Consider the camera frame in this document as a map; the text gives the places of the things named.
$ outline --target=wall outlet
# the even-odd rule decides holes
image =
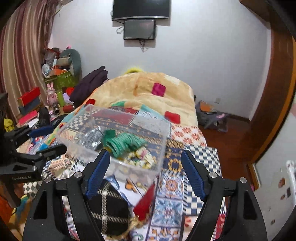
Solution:
[[[219,104],[221,101],[221,98],[216,98],[215,103]]]

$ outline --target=yellow blanket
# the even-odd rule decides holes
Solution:
[[[163,97],[155,94],[159,87],[164,90],[159,84],[165,86]],[[181,125],[198,126],[192,88],[163,73],[140,72],[117,77],[95,89],[89,99],[95,99],[95,106],[99,107],[123,101],[124,107],[139,110],[144,104],[161,115],[166,111],[179,114]]]

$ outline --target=silver bolt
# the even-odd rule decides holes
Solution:
[[[82,176],[82,172],[75,172],[74,173],[74,177],[81,177]]]
[[[244,178],[244,177],[241,177],[239,180],[240,180],[242,183],[246,183],[246,182],[247,182],[246,178]]]
[[[44,179],[44,181],[45,181],[46,183],[49,183],[51,180],[52,180],[51,177],[46,177],[46,178]]]
[[[211,178],[216,178],[216,177],[217,177],[217,173],[215,173],[215,172],[210,172],[210,177],[211,177]]]

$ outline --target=pink bunny doll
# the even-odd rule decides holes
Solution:
[[[57,94],[54,90],[54,84],[50,83],[50,85],[47,84],[47,104],[52,106],[54,103],[58,103]]]

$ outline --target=curtain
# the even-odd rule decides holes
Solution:
[[[8,93],[7,117],[16,120],[17,98],[40,87],[46,103],[41,65],[47,48],[58,0],[26,0],[0,33],[0,92]]]

